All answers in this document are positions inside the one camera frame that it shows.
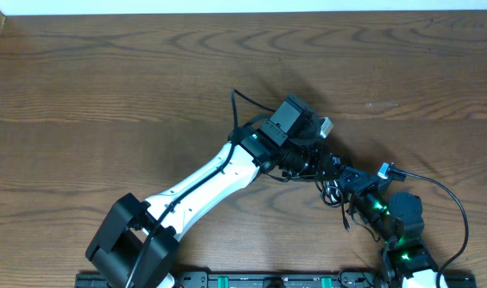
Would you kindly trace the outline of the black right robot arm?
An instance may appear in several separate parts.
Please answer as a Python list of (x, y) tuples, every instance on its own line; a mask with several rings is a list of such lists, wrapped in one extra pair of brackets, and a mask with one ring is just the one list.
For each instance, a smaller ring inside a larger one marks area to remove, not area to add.
[(379, 251), (380, 272), (373, 280), (376, 287), (447, 287), (422, 239), (421, 199), (408, 192), (385, 198), (390, 183), (405, 178), (388, 164), (378, 175), (345, 166), (337, 182), (348, 198), (349, 212), (358, 214), (385, 243)]

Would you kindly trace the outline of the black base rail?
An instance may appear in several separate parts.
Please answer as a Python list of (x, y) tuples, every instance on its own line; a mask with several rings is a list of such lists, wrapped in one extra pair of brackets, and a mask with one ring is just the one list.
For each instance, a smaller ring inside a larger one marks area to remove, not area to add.
[[(236, 287), (386, 287), (374, 285), (375, 274), (347, 270), (340, 274), (213, 274), (205, 271), (183, 272), (167, 275), (157, 287), (185, 288), (236, 288)], [(449, 274), (445, 276), (447, 287), (476, 288), (477, 282), (471, 274)], [(75, 288), (107, 288), (111, 286), (100, 274), (77, 274)]]

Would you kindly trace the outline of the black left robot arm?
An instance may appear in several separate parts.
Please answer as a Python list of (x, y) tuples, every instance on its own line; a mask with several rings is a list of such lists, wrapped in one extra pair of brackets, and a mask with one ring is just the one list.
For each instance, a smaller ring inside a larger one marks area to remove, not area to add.
[(173, 287), (170, 273), (186, 232), (219, 202), (261, 174), (282, 170), (282, 182), (338, 176), (323, 144), (333, 129), (291, 94), (277, 108), (234, 123), (228, 142), (199, 170), (143, 201), (133, 194), (110, 208), (86, 249), (86, 258), (110, 287)]

